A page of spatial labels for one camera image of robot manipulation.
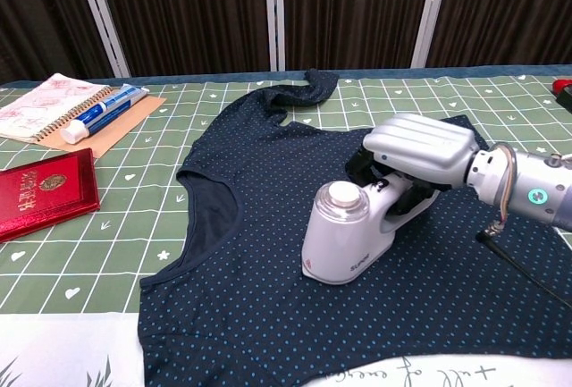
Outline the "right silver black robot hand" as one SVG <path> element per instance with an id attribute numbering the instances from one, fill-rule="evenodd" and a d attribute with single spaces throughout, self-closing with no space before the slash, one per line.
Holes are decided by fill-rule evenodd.
<path id="1" fill-rule="evenodd" d="M 407 215 L 439 191 L 466 185 L 480 150 L 468 127 L 416 114 L 395 114 L 367 133 L 345 164 L 358 186 L 375 185 L 392 173 L 411 182 L 389 214 Z"/>

